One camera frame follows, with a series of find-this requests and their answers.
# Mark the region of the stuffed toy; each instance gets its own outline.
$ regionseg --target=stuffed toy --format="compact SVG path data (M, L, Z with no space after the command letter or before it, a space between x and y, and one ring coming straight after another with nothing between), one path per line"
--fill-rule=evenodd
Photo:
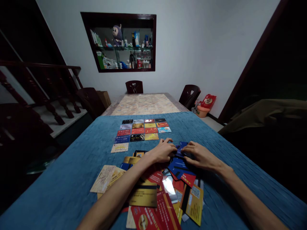
M122 46L122 25L113 26L114 46Z

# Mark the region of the brown cloth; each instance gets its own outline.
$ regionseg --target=brown cloth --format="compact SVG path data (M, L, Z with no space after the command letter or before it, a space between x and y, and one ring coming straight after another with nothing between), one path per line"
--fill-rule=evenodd
M224 135L249 127L263 127L277 122L276 115L288 118L307 116L307 102L294 99L262 99L231 118L218 133Z

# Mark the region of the cardboard box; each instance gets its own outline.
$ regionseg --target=cardboard box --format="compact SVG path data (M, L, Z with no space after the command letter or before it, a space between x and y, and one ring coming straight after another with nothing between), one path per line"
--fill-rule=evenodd
M109 98L108 91L96 91L96 92L97 92L98 96L100 97L103 105L107 109L111 105L111 101L110 101L110 98Z

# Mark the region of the blue tablecloth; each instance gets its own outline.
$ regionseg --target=blue tablecloth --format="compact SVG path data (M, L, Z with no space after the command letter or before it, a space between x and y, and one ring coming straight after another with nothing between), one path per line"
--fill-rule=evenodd
M165 118L172 132L159 134L179 141L196 141L230 165L244 183L289 228L307 229L307 205L270 177L192 112L98 117L19 199L0 217L0 229L75 229L91 206L90 193L103 165L120 166L135 150L150 150L158 141L129 143L127 152L110 153L124 119ZM248 229L250 225L227 186L205 172L202 229ZM112 229L125 229L127 213ZM192 221L182 229L199 229Z

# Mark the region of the pile of cards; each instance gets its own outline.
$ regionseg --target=pile of cards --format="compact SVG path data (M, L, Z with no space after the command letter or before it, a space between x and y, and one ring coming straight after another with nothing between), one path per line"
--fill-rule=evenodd
M164 118L123 120L111 153L128 151L129 142L159 140L158 132L171 132Z
M189 218L201 225L203 181L183 159L186 154L181 149L187 144L176 146L178 152L170 163L154 164L141 176L122 209L128 212L126 228L181 229L181 220ZM133 156L124 158L119 168L103 166L91 192L96 192L99 199L146 152L136 150Z

